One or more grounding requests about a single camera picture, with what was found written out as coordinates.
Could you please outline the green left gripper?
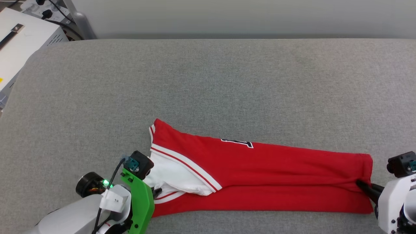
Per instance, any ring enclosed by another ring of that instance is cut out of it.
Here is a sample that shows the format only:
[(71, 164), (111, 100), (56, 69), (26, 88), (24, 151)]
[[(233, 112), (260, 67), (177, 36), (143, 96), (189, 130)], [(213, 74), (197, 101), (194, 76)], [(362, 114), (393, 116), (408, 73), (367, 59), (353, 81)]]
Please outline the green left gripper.
[(155, 205), (154, 200), (162, 193), (162, 188), (151, 188), (141, 179), (123, 169), (122, 181), (131, 192), (131, 226), (128, 234), (145, 234), (152, 218)]

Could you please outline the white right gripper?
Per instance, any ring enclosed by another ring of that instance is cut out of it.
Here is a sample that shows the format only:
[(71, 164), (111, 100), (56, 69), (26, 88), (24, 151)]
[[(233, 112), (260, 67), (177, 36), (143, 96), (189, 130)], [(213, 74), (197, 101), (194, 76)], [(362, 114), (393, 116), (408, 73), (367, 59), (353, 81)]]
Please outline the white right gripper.
[(395, 179), (385, 187), (356, 180), (367, 197), (378, 203), (378, 225), (387, 234), (416, 234), (416, 174)]

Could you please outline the red and white basketball jersey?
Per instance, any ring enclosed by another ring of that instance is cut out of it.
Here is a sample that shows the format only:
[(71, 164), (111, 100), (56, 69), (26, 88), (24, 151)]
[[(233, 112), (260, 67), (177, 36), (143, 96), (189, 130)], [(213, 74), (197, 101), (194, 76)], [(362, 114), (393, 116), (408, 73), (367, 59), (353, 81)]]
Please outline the red and white basketball jersey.
[(372, 213), (357, 180), (369, 184), (368, 154), (216, 139), (150, 126), (154, 168), (144, 182), (161, 188), (154, 217), (190, 211)]

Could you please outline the grey fabric sofa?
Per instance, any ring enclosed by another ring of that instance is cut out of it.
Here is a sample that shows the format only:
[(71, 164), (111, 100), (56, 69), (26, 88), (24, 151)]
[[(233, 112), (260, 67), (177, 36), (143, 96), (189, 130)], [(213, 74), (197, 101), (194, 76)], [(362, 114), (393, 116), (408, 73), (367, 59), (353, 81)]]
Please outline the grey fabric sofa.
[(34, 52), (0, 118), (0, 234), (22, 234), (150, 150), (195, 135), (368, 153), (373, 183), (416, 150), (416, 40), (85, 40)]

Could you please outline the white metal cabinet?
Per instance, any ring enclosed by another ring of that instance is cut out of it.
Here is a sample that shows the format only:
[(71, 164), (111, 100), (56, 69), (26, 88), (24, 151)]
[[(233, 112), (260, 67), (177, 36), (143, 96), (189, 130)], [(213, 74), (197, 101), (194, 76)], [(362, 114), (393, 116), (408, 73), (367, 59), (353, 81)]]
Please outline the white metal cabinet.
[(59, 25), (10, 8), (0, 12), (0, 110), (27, 59), (41, 48), (68, 41)]

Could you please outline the white power strip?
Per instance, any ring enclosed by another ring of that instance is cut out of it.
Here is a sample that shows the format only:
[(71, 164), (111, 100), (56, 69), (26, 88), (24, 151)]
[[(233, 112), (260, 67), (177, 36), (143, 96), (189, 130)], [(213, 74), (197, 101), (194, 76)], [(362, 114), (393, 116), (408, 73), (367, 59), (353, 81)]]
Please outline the white power strip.
[(71, 24), (71, 20), (73, 20), (63, 0), (25, 0), (20, 8), (22, 13), (36, 18), (42, 18), (44, 16), (43, 12), (50, 10), (52, 14), (49, 18), (45, 18), (45, 20), (61, 22), (66, 25)]

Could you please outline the grey metal frame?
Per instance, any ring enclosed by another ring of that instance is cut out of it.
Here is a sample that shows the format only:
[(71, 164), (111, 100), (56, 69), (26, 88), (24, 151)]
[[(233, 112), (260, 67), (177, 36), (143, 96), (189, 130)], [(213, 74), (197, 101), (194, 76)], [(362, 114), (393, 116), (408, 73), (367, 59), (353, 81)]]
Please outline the grey metal frame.
[(85, 13), (81, 12), (88, 0), (63, 0), (85, 40), (97, 39)]

